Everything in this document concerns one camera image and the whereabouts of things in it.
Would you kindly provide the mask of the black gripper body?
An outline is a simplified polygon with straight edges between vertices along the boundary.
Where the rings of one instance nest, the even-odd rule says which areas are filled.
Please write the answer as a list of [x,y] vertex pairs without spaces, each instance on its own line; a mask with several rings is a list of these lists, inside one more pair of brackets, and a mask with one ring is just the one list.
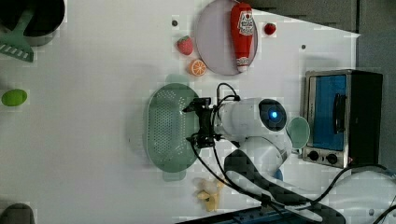
[[214,128],[212,124],[213,119],[213,108],[200,106],[197,111],[199,118],[199,132],[201,136],[211,136],[214,134]]

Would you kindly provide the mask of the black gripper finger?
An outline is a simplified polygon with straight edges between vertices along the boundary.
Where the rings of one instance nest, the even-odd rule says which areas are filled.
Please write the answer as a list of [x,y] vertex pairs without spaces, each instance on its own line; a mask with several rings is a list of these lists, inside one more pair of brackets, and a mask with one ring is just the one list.
[[192,111],[199,111],[201,109],[208,109],[211,105],[211,99],[209,97],[194,98],[184,109],[183,112],[188,113]]
[[209,135],[193,134],[186,140],[197,148],[213,147],[215,145],[214,138]]

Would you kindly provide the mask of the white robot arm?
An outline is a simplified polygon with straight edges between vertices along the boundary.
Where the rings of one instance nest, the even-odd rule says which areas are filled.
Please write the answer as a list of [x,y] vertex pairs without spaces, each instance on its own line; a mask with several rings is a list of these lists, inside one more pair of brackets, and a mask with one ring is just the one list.
[[196,150],[216,147],[221,138],[236,150],[218,162],[231,188],[264,204],[284,209],[314,224],[395,224],[395,173],[380,164],[351,164],[320,192],[274,178],[299,146],[292,140],[283,105],[273,99],[219,101],[195,98],[184,109],[199,119],[188,138]]

